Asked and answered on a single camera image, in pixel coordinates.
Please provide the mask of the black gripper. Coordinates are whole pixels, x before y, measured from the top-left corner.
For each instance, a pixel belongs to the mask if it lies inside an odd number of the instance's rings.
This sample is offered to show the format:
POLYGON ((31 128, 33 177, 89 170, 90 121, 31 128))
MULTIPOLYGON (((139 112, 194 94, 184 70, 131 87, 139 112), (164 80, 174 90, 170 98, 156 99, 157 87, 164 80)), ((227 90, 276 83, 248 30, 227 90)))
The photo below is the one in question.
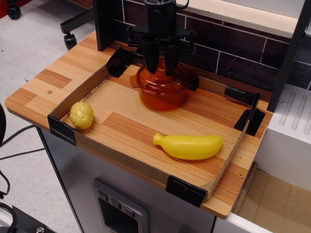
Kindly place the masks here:
POLYGON ((147 70, 155 74, 159 62, 159 50, 165 50, 166 75, 173 75, 178 66, 181 51, 195 52, 196 32, 177 25, 177 10, 188 7, 175 0, 145 0, 147 24, 128 26, 128 46, 142 50, 147 70))

